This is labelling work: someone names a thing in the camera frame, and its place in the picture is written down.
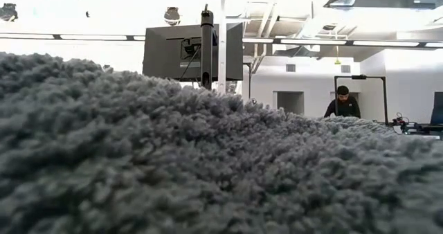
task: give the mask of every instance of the ceiling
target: ceiling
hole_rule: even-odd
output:
[[[1,32],[16,33],[144,35],[146,27],[167,25],[163,15],[168,6],[179,7],[181,25],[198,24],[205,4],[216,15],[216,23],[221,12],[219,0],[0,0],[0,3],[17,4],[18,20],[0,21]],[[251,37],[257,37],[262,30],[261,37],[269,34],[269,37],[443,42],[441,4],[440,0],[433,3],[428,0],[355,0],[353,3],[339,0],[325,6],[325,0],[226,0],[225,14],[228,21],[244,21],[245,36]],[[334,29],[324,30],[326,25]],[[340,47],[338,55],[361,61],[380,50]],[[244,53],[254,56],[253,44],[246,44]],[[318,59],[334,57],[337,51],[333,46],[321,46],[310,55]]]

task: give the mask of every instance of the air vent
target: air vent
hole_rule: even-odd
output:
[[[286,72],[296,72],[295,64],[286,64]]]
[[[351,66],[350,65],[342,65],[341,66],[341,73],[351,73]]]

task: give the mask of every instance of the fluorescent light fixture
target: fluorescent light fixture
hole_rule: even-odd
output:
[[[345,45],[345,40],[329,40],[329,39],[281,39],[282,44],[299,44],[299,45]]]
[[[354,41],[357,46],[396,46],[396,47],[414,47],[419,42],[394,42],[394,41]]]
[[[274,39],[268,38],[247,38],[243,39],[244,43],[254,43],[254,44],[270,44],[274,42]]]
[[[66,40],[126,40],[123,35],[61,35]]]
[[[134,36],[134,39],[137,41],[145,41],[146,37],[145,36]]]
[[[15,34],[15,33],[0,33],[0,38],[9,39],[54,39],[49,34]]]
[[[427,43],[426,47],[430,47],[430,48],[443,48],[443,42]]]

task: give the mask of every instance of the cable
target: cable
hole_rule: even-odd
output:
[[[197,49],[195,50],[194,55],[191,57],[191,60],[189,61],[188,65],[185,68],[185,71],[183,72],[183,74],[181,74],[181,77],[179,79],[179,82],[181,82],[181,79],[183,78],[183,76],[186,74],[186,71],[189,69],[189,66],[191,65],[192,61],[194,61],[195,57],[197,56],[197,53],[200,51],[200,47],[198,46]]]

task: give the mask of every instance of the man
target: man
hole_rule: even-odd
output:
[[[337,116],[354,116],[360,118],[360,108],[357,100],[349,96],[349,89],[346,86],[337,88],[338,94],[338,115]],[[335,114],[335,99],[327,107],[325,117]]]

